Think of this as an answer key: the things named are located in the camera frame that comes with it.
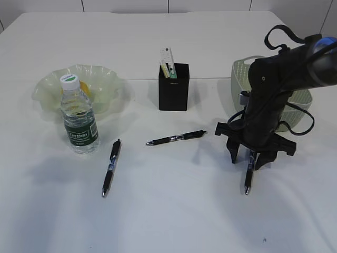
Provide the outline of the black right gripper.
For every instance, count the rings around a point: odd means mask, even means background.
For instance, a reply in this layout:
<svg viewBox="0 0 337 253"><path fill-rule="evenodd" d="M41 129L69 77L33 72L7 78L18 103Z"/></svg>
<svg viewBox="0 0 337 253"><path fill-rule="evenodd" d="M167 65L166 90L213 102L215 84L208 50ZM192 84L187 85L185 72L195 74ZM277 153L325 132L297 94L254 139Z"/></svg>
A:
<svg viewBox="0 0 337 253"><path fill-rule="evenodd" d="M240 144L256 151L259 156L255 162L255 169L259 169L267 163L274 162L278 151L286 152L290 156L293 156L296 152L295 142L274 132L263 134L255 130L233 130L227 123L219 122L215 129L215 135L225 135L228 137L226 147L233 164L236 163Z"/></svg>

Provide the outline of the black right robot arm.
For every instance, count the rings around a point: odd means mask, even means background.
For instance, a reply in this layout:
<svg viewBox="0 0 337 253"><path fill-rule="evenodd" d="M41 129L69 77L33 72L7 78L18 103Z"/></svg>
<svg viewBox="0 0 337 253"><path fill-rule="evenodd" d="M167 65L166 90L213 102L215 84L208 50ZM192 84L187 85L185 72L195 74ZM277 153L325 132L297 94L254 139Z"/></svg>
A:
<svg viewBox="0 0 337 253"><path fill-rule="evenodd" d="M304 45L256 59L249 68L250 92L243 92L244 109L215 134L228 137L226 147L236 162L240 145L259 154L255 168L273 162L279 151L294 155L296 143L276 134L281 114L294 91L336 85L336 39L317 34Z"/></svg>

